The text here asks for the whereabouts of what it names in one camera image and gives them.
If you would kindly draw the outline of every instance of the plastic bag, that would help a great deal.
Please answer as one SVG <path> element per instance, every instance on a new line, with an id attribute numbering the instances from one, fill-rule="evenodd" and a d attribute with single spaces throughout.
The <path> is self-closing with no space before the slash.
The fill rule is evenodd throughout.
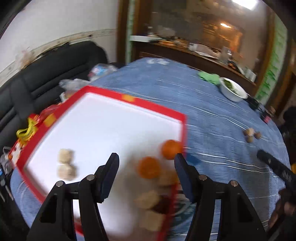
<path id="1" fill-rule="evenodd" d="M 1 157 L 0 157 L 0 164 L 3 167 L 3 171 L 4 171 L 5 175 L 8 175 L 13 169 L 12 164 L 8 158 L 8 154 L 9 154 L 10 150 L 11 150 L 11 148 L 4 146 L 3 147 L 3 155 L 1 155 Z"/>
<path id="2" fill-rule="evenodd" d="M 96 64 L 88 74 L 89 80 L 95 81 L 102 78 L 108 74 L 117 71 L 117 68 L 111 64 Z"/>
<path id="3" fill-rule="evenodd" d="M 61 80 L 59 86 L 65 91 L 78 91 L 84 86 L 90 84 L 87 80 L 74 79 L 74 80 Z"/>

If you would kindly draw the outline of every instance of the red tray rim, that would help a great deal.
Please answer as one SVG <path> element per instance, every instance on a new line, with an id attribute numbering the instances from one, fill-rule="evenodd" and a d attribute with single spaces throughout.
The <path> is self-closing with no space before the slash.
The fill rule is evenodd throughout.
<path id="1" fill-rule="evenodd" d="M 87 93 L 94 93 L 94 94 L 99 94 L 109 98 L 117 99 L 117 100 L 129 103 L 129 104 L 133 104 L 148 110 L 152 110 L 154 112 L 157 112 L 181 121 L 182 123 L 181 144 L 182 146 L 184 146 L 185 140 L 186 140 L 186 116 L 183 113 L 180 113 L 178 111 L 169 109 L 167 107 L 155 104 L 153 102 L 150 102 L 141 98 L 133 97 L 123 93 L 118 93 L 118 92 L 107 90 L 104 88 L 99 88 L 96 86 L 90 86 L 90 85 L 85 86 L 82 89 L 78 90 L 76 93 L 74 93 L 66 102 L 62 103 L 59 106 L 59 108 L 57 108 L 53 113 L 54 122 L 58 120 L 73 104 L 75 104 L 81 97 L 83 97 L 83 95 Z M 34 183 L 34 181 L 27 175 L 28 173 L 25 171 L 24 167 L 26 165 L 27 160 L 30 158 L 32 152 L 40 142 L 40 140 L 51 128 L 51 124 L 46 125 L 43 122 L 38 127 L 38 131 L 30 139 L 30 141 L 27 143 L 24 149 L 22 149 L 21 155 L 16 163 L 16 167 L 19 170 L 20 175 L 22 176 L 22 178 L 24 179 L 24 181 L 26 182 L 27 186 L 30 188 L 32 193 L 35 195 L 35 197 L 40 201 L 40 203 L 44 202 L 44 200 L 46 199 L 46 195 L 40 192 L 41 188 L 37 188 L 38 185 Z M 174 199 L 175 199 L 176 193 L 177 193 L 176 185 L 173 185 L 172 192 L 171 192 L 172 201 L 170 203 L 169 213 L 166 215 L 161 231 L 158 232 L 156 241 L 163 241 L 165 239 L 165 236 L 169 229 L 170 221 L 174 212 Z M 83 235 L 82 227 L 80 224 L 75 223 L 75 229 L 78 233 Z"/>

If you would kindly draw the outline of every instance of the red and white tray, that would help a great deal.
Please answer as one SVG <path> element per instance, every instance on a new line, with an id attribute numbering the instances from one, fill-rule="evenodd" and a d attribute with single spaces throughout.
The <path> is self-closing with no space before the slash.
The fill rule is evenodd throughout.
<path id="1" fill-rule="evenodd" d="M 160 146 L 168 139 L 184 144 L 185 118 L 182 113 L 140 98 L 86 86 L 43 122 L 22 150 L 16 166 L 31 191 L 43 202 L 60 180 L 57 157 L 61 148 L 74 150 L 77 176 L 71 182 L 94 173 L 116 152 L 120 160 L 118 173 L 109 197 L 98 204 L 100 215 L 110 239 L 139 240 L 136 234 L 140 233 L 141 211 L 133 200 L 156 184 L 138 177 L 135 160 L 155 156 L 163 165 L 174 168 L 173 161 L 161 157 Z M 73 211 L 75 217 L 80 216 L 78 200 L 73 201 Z M 163 240 L 168 222 L 169 215 L 162 231 L 147 235 L 147 240 Z M 76 230 L 82 233 L 79 224 Z"/>

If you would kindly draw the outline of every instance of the table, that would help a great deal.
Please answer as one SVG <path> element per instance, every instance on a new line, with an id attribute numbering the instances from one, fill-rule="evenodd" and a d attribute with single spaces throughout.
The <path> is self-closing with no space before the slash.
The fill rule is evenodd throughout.
<path id="1" fill-rule="evenodd" d="M 201 80 L 198 71 L 184 64 L 166 60 L 167 65 L 143 58 L 117 72 L 98 79 L 93 85 L 130 94 L 175 109 L 187 115 L 187 161 L 200 174 L 217 182 L 237 180 L 255 207 L 262 224 L 275 207 L 278 190 L 284 183 L 256 158 L 259 149 L 271 153 L 289 167 L 288 153 L 282 136 L 271 121 L 265 124 L 247 102 L 226 99 L 218 87 Z M 252 127 L 262 139 L 246 143 L 243 130 Z M 12 174 L 11 190 L 22 215 L 31 226 L 40 203 L 21 179 L 17 170 Z M 169 239 L 185 239 L 194 213 L 182 192 Z M 216 240 L 220 203 L 216 202 L 210 240 Z"/>

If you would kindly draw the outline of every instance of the green cloth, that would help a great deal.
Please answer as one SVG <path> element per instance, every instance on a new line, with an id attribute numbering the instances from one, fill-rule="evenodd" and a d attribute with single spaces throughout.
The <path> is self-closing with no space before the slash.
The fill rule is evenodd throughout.
<path id="1" fill-rule="evenodd" d="M 207 82 L 210 82 L 214 85 L 219 85 L 220 84 L 220 76 L 217 75 L 217 74 L 209 74 L 207 72 L 203 72 L 203 71 L 200 71 L 198 73 L 199 77 L 202 79 L 202 80 L 205 80 Z"/>

